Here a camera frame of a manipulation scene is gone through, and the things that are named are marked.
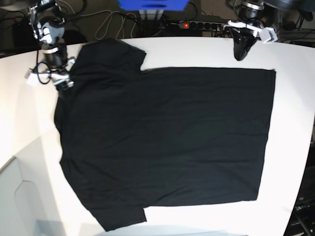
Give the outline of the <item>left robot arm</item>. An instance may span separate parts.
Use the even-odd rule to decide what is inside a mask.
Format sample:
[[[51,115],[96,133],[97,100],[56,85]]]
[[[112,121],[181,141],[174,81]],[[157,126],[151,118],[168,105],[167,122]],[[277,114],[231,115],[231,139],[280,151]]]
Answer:
[[[237,61],[259,40],[263,44],[294,42],[315,32],[302,28],[305,21],[315,20],[313,0],[227,0],[225,5],[237,18],[223,26],[231,32]]]

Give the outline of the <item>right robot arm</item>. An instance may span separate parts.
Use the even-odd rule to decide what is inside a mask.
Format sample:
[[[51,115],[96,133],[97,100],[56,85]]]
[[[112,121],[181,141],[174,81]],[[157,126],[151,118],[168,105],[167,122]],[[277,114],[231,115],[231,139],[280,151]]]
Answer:
[[[65,17],[54,0],[36,0],[28,7],[30,25],[40,50],[36,52],[35,67],[27,76],[34,76],[41,84],[52,82],[57,91],[73,87],[69,67],[75,57],[68,57],[63,38]]]

